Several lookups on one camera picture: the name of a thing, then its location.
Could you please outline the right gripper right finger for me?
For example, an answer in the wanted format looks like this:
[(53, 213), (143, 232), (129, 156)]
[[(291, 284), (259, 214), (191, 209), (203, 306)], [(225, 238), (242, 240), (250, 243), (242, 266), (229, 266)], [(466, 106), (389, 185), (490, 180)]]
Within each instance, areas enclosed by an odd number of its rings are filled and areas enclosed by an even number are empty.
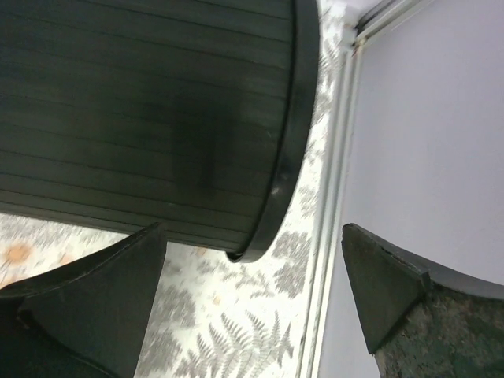
[(357, 224), (342, 251), (382, 377), (501, 377), (503, 287), (404, 250)]

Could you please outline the large black plastic bin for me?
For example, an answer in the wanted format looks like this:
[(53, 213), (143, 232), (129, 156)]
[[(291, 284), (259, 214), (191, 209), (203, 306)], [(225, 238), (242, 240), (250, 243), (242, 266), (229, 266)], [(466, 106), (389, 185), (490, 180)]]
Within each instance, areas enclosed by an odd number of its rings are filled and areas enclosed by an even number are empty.
[(312, 124), (315, 1), (4, 1), (1, 210), (261, 258)]

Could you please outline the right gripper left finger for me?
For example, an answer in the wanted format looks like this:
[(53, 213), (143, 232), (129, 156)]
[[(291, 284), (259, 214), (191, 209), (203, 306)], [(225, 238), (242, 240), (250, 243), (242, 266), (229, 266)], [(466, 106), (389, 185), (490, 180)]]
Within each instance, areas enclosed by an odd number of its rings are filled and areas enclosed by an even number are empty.
[(165, 261), (160, 224), (1, 290), (3, 377), (132, 377)]

